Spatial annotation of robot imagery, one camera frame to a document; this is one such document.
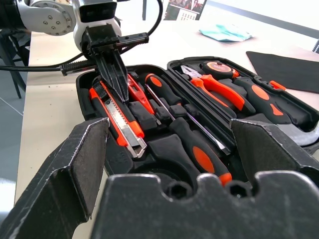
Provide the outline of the black orange screwdriver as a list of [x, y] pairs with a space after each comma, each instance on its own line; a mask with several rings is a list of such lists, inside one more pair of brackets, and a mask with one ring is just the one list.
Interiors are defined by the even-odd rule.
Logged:
[[182, 117], [171, 118], [169, 129], [173, 134], [148, 143], [155, 159], [182, 169], [194, 188], [197, 188], [197, 177], [201, 173], [217, 175], [222, 185], [230, 182], [232, 175], [227, 167], [208, 144], [190, 129], [187, 121]]
[[[158, 98], [164, 98], [169, 106], [182, 104], [182, 99], [177, 96], [171, 87], [161, 77], [149, 73], [145, 77], [145, 84], [154, 92]], [[200, 128], [200, 130], [226, 155], [231, 151], [219, 140], [217, 140], [204, 126], [202, 126], [190, 113], [187, 116]]]

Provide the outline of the black orange claw hammer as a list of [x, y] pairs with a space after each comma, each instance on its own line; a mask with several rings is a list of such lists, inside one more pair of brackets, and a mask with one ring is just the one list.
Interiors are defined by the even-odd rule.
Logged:
[[319, 139], [319, 121], [312, 131], [304, 132], [296, 127], [289, 116], [279, 109], [276, 102], [260, 86], [248, 77], [238, 77], [234, 84], [243, 87], [247, 92], [248, 101], [252, 106], [264, 114], [272, 123], [277, 125], [290, 139], [299, 146], [307, 146]]

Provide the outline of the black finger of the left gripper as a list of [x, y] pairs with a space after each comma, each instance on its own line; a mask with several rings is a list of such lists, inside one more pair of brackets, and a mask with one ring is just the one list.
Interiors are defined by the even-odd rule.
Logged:
[[127, 102], [129, 100], [127, 82], [128, 72], [119, 52], [110, 53], [110, 64], [113, 89], [122, 102]]
[[100, 55], [97, 55], [95, 61], [101, 77], [106, 81], [107, 86], [114, 91], [110, 74], [110, 53], [101, 53]]

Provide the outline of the black tool case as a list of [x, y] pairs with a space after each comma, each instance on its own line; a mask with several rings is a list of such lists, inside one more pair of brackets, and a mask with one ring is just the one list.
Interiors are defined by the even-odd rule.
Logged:
[[76, 90], [85, 120], [109, 118], [110, 175], [155, 174], [164, 190], [192, 193], [201, 173], [227, 184], [294, 170], [319, 186], [319, 161], [311, 157], [319, 149], [319, 112], [225, 58], [130, 66], [126, 103], [97, 70], [78, 76]]

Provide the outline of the orange test pen screwdriver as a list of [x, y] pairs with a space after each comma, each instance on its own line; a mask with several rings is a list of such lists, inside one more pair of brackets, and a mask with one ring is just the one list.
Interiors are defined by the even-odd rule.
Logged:
[[129, 102], [129, 109], [142, 128], [150, 129], [153, 126], [155, 127], [155, 123], [161, 125], [161, 122], [156, 118], [155, 112], [144, 91], [130, 74], [128, 74], [128, 90], [133, 99], [132, 102]]

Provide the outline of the blue item in clear bag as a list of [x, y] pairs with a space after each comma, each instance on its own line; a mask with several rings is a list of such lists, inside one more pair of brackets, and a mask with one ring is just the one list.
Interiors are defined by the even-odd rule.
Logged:
[[252, 34], [233, 24], [215, 24], [210, 27], [204, 27], [199, 32], [219, 42], [243, 42], [253, 38]]

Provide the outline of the black orange tape measure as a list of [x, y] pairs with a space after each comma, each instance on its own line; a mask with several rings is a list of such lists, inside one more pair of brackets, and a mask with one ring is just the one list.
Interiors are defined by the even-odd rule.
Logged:
[[212, 75], [216, 80], [233, 79], [239, 77], [237, 70], [226, 64], [223, 64], [220, 61], [205, 61], [199, 66], [204, 73]]

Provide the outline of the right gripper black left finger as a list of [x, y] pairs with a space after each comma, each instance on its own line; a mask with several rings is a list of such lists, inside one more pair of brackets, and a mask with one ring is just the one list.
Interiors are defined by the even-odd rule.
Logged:
[[45, 159], [0, 226], [0, 239], [72, 239], [103, 175], [107, 118], [84, 121]]

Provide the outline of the orange handled pliers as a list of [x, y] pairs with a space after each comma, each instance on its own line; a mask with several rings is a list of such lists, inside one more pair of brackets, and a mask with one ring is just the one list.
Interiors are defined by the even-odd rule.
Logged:
[[187, 74], [191, 78], [190, 82], [199, 91], [204, 93], [213, 103], [221, 107], [230, 116], [235, 118], [236, 113], [225, 102], [211, 94], [211, 91], [216, 92], [228, 99], [242, 113], [248, 115], [253, 115], [256, 113], [255, 108], [247, 99], [245, 99], [229, 86], [214, 79], [211, 74], [202, 75], [196, 70], [185, 65], [181, 65], [181, 70], [183, 73]]

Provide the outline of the black orange utility knife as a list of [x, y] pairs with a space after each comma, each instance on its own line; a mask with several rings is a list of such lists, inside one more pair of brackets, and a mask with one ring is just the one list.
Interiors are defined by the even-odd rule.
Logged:
[[94, 108], [102, 117], [108, 117], [110, 130], [119, 146], [126, 147], [133, 158], [141, 158], [147, 144], [144, 132], [128, 106], [118, 100], [102, 80], [95, 79], [89, 90]]

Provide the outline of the black chair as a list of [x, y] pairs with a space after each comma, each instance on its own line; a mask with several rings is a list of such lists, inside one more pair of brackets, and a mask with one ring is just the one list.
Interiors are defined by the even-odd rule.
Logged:
[[24, 66], [29, 62], [30, 32], [26, 30], [0, 30], [0, 59], [5, 66], [15, 66], [21, 61]]

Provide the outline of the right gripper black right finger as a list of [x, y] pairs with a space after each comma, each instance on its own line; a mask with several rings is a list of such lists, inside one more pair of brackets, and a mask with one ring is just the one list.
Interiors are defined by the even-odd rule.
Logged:
[[319, 161], [276, 125], [233, 119], [230, 127], [249, 180], [257, 172], [271, 170], [297, 171], [312, 180], [319, 180]]

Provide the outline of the black mouse pad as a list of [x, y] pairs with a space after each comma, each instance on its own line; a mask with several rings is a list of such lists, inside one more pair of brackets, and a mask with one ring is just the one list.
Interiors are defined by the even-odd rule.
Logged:
[[319, 94], [319, 62], [247, 51], [256, 73], [289, 89]]

